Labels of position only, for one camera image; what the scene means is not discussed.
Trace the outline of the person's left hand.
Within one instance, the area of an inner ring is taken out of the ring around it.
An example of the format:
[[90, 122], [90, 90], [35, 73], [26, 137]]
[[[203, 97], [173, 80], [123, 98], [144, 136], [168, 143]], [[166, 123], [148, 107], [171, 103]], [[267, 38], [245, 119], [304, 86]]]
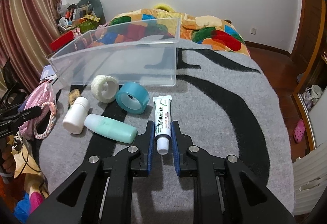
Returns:
[[16, 169], [16, 161], [12, 154], [12, 146], [7, 144], [6, 147], [2, 151], [2, 158], [4, 160], [2, 166], [5, 172], [13, 173]]

